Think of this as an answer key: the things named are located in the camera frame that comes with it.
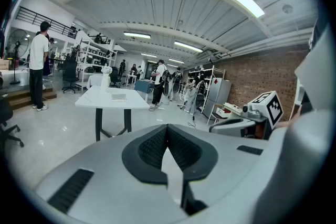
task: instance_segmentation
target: standing fan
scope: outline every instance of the standing fan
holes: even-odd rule
[[[28,49],[28,35],[22,30],[18,29],[11,33],[8,38],[8,43],[6,46],[6,58],[12,58],[14,63],[14,80],[10,84],[18,84],[19,80],[15,79],[15,64],[16,60],[22,57]]]

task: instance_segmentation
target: wooden platform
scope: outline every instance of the wooden platform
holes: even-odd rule
[[[46,99],[54,99],[57,97],[57,94],[52,87],[46,87],[43,90],[42,96]],[[32,105],[29,90],[10,92],[7,96],[7,100],[13,110]]]

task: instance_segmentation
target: sneaker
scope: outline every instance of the sneaker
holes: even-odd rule
[[[37,109],[37,111],[46,110],[47,108],[48,108],[48,106],[45,104],[42,108]]]

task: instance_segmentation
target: red brick wall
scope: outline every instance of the red brick wall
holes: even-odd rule
[[[275,90],[284,109],[282,120],[288,120],[296,92],[294,70],[307,53],[307,45],[291,46],[226,59],[215,67],[225,69],[225,79],[232,82],[229,103],[242,107],[261,93]]]

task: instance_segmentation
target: black office chair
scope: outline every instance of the black office chair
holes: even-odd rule
[[[75,61],[65,61],[64,64],[64,72],[63,72],[63,81],[67,81],[70,83],[70,86],[68,87],[63,87],[63,93],[66,90],[72,90],[74,93],[75,92],[75,82],[79,80],[78,77],[76,77],[76,67],[77,67],[77,62]]]
[[[13,109],[11,105],[9,104],[8,100],[6,98],[0,97],[0,142],[1,142],[1,150],[3,153],[5,152],[5,140],[14,140],[20,142],[20,146],[24,147],[24,143],[21,141],[20,138],[11,136],[10,133],[12,130],[16,129],[18,132],[20,131],[20,128],[17,125],[14,125],[6,130],[2,128],[2,124],[4,126],[7,126],[6,121],[11,119],[13,116]]]
[[[110,85],[110,87],[114,88],[120,88],[119,85],[116,85],[116,83],[121,82],[120,79],[118,79],[118,69],[116,67],[112,67],[112,73],[110,74],[111,82],[113,85]]]

